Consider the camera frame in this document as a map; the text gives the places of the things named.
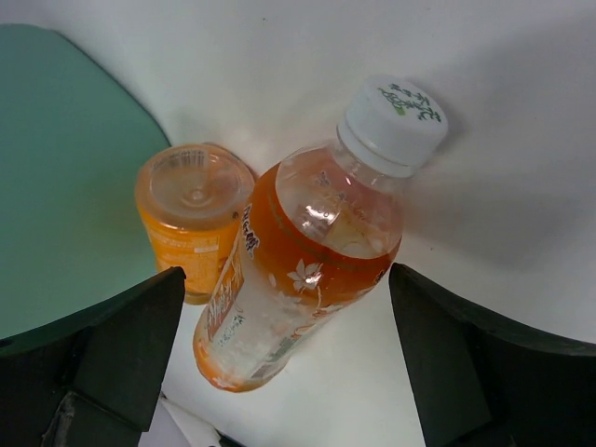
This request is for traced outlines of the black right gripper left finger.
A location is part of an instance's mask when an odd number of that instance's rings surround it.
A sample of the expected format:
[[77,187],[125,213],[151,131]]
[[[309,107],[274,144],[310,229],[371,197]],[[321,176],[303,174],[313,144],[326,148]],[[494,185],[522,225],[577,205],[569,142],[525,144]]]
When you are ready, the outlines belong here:
[[96,305],[1,341],[4,446],[136,446],[178,329],[172,267]]

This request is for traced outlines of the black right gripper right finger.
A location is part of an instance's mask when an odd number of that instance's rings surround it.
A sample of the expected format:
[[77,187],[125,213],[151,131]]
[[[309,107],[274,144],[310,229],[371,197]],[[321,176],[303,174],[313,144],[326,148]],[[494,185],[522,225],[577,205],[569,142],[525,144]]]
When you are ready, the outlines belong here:
[[594,445],[594,344],[502,316],[403,264],[388,285],[427,446]]

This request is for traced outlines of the clear bottle orange flower label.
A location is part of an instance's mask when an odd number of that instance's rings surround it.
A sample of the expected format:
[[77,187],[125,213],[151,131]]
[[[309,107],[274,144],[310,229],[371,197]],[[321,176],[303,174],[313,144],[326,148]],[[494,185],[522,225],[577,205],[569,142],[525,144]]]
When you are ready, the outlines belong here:
[[293,351],[369,293],[392,265],[407,181],[448,132],[416,85],[367,77],[329,140],[303,147],[255,183],[193,349],[215,387],[261,387]]

